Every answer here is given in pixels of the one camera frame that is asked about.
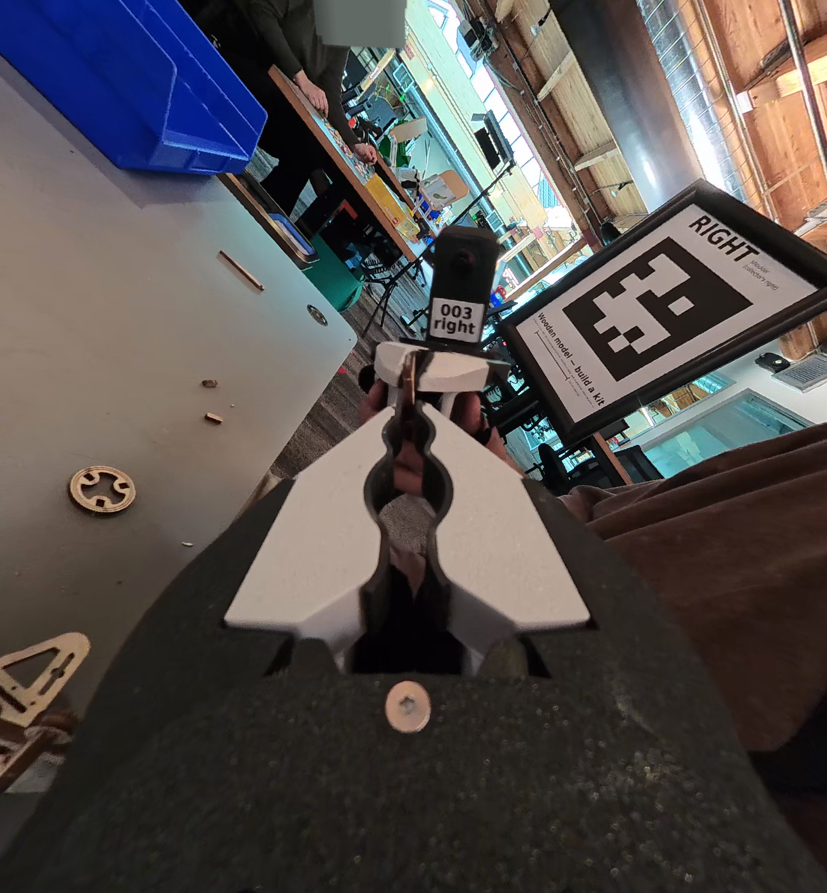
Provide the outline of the grey desk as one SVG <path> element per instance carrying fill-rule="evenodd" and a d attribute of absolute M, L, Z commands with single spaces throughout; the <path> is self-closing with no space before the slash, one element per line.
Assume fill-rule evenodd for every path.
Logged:
<path fill-rule="evenodd" d="M 352 345 L 220 181 L 115 169 L 0 56 L 0 655 L 85 634 L 84 713 Z"/>

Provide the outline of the person's right hand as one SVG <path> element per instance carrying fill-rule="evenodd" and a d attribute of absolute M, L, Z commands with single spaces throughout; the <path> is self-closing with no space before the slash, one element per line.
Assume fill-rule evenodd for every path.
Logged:
<path fill-rule="evenodd" d="M 359 427 L 369 422 L 371 418 L 378 415 L 386 406 L 387 385 L 381 380 L 375 380 L 375 383 L 363 395 L 359 404 Z M 522 477 L 521 469 L 509 456 L 497 430 L 488 427 L 487 419 L 482 413 L 480 397 L 477 393 L 466 392 L 455 396 L 451 420 L 475 440 L 480 440 L 482 436 L 487 436 L 487 441 L 484 444 L 486 450 L 496 455 L 514 473 Z M 414 497 L 422 496 L 423 458 L 418 452 L 414 441 L 402 440 L 401 446 L 395 454 L 393 469 L 397 491 Z"/>

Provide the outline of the black framed marker sign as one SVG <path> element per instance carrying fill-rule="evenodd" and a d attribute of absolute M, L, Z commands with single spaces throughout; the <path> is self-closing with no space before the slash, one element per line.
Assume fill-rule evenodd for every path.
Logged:
<path fill-rule="evenodd" d="M 502 320 L 564 443 L 827 311 L 827 255 L 705 180 Z"/>

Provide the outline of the blue plastic bin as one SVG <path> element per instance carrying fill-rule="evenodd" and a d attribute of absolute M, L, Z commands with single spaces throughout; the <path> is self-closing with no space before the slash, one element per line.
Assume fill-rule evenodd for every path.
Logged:
<path fill-rule="evenodd" d="M 174 1 L 0 1 L 0 54 L 116 167 L 242 173 L 263 106 Z"/>

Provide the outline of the small wooden stick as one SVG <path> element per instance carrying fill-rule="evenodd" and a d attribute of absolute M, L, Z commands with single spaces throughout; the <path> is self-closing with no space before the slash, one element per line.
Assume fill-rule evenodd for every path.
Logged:
<path fill-rule="evenodd" d="M 224 250 L 218 251 L 218 257 L 221 261 L 227 263 L 237 274 L 241 275 L 241 277 L 258 292 L 261 293 L 264 291 L 263 283 L 255 275 L 251 274 L 245 266 L 236 261 Z"/>

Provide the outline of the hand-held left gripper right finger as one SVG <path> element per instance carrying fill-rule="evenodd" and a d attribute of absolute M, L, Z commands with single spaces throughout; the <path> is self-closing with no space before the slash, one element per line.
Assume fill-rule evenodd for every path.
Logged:
<path fill-rule="evenodd" d="M 586 627 L 590 613 L 526 487 L 526 479 L 431 406 L 422 494 L 435 513 L 427 566 L 439 623 L 476 672 L 519 635 Z"/>

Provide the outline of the black studio light panel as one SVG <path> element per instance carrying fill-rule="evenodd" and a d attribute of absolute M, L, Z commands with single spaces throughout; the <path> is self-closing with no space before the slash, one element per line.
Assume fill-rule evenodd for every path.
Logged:
<path fill-rule="evenodd" d="M 475 140 L 491 171 L 495 172 L 500 167 L 510 171 L 516 166 L 512 146 L 492 111 L 475 113 L 471 117 L 471 124 L 474 127 Z"/>

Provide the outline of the green waste bin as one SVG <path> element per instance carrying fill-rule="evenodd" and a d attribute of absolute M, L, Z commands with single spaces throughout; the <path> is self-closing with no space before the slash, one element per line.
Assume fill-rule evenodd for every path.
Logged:
<path fill-rule="evenodd" d="M 304 270 L 308 281 L 339 313 L 346 313 L 363 291 L 363 273 L 350 267 L 345 254 L 337 253 L 320 235 L 313 236 L 317 260 Z"/>

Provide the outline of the person's brown clothing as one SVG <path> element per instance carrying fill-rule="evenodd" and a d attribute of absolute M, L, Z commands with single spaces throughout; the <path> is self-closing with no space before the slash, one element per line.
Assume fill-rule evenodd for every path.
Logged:
<path fill-rule="evenodd" d="M 714 471 L 564 502 L 656 589 L 743 746 L 773 751 L 827 688 L 827 473 Z"/>

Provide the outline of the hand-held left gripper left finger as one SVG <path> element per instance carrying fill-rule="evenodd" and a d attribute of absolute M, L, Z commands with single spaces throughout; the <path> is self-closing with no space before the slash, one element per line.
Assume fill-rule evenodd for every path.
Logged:
<path fill-rule="evenodd" d="M 388 537 L 377 503 L 392 495 L 393 456 L 384 430 L 388 407 L 285 481 L 263 544 L 224 615 L 231 629 L 320 640 L 341 671 L 355 644 L 387 619 Z"/>

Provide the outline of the grey wall vent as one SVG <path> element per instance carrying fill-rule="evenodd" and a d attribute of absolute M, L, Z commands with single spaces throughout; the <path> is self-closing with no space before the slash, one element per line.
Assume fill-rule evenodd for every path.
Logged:
<path fill-rule="evenodd" d="M 773 374 L 777 383 L 807 394 L 827 384 L 827 354 L 811 353 Z"/>

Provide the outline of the silver ventilation duct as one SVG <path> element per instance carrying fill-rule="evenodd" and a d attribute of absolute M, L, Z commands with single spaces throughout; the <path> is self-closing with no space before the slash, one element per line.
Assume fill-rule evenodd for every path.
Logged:
<path fill-rule="evenodd" d="M 748 200 L 693 2 L 551 8 L 649 211 L 699 178 Z"/>

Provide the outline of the wooden background table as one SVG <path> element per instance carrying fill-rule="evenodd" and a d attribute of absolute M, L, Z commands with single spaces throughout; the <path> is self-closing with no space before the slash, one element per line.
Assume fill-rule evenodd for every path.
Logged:
<path fill-rule="evenodd" d="M 368 209 L 368 212 L 374 219 L 374 225 L 385 236 L 390 238 L 397 250 L 402 253 L 408 262 L 426 262 L 428 259 L 426 253 L 430 247 L 425 244 L 424 240 L 406 240 L 403 234 L 397 231 L 392 217 L 385 213 L 384 208 L 377 200 L 377 196 L 368 190 L 366 183 L 374 176 L 374 173 L 369 175 L 361 173 L 357 166 L 358 162 L 353 161 L 352 157 L 346 154 L 346 147 L 342 140 L 336 141 L 333 139 L 329 121 L 318 114 L 302 91 L 277 66 L 271 66 L 268 74 L 284 102 L 288 104 L 296 117 L 303 122 L 307 131 L 317 140 L 321 153 L 337 169 L 340 174 L 340 181 L 346 182 L 356 196 L 356 200 L 363 203 Z"/>

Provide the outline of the wooden model assembly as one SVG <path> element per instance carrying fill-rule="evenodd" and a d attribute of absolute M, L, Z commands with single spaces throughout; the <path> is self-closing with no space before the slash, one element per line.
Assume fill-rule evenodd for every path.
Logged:
<path fill-rule="evenodd" d="M 62 692 L 89 652 L 68 632 L 0 656 L 0 795 L 50 788 L 80 723 Z"/>

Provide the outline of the yellow box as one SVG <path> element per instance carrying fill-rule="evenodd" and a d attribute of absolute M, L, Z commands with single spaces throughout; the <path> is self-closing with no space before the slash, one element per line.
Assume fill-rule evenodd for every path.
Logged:
<path fill-rule="evenodd" d="M 411 209 L 385 184 L 378 173 L 373 173 L 367 179 L 365 187 L 401 237 L 408 242 L 420 240 L 418 221 Z"/>

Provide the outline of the person's right forearm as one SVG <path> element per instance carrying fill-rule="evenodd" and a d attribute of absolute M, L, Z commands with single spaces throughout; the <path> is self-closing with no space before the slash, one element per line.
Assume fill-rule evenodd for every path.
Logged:
<path fill-rule="evenodd" d="M 542 497 L 606 542 L 827 532 L 827 422 L 720 453 L 663 480 Z"/>

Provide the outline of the small wooden piece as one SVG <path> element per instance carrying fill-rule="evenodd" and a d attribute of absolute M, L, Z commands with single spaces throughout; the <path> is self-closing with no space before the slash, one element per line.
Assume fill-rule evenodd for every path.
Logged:
<path fill-rule="evenodd" d="M 416 409 L 417 363 L 420 352 L 410 351 L 404 359 L 398 378 L 397 419 L 400 425 L 408 426 L 414 420 Z"/>

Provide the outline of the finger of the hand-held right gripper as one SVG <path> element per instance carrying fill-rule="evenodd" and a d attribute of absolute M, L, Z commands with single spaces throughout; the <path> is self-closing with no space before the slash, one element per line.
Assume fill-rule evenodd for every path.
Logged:
<path fill-rule="evenodd" d="M 399 374 L 404 359 L 413 350 L 413 345 L 401 342 L 383 342 L 377 346 L 374 371 L 376 378 L 386 386 L 387 404 L 391 407 L 397 408 Z"/>
<path fill-rule="evenodd" d="M 491 371 L 491 363 L 483 356 L 425 353 L 416 360 L 416 402 L 430 404 L 451 419 L 457 396 L 480 394 Z"/>

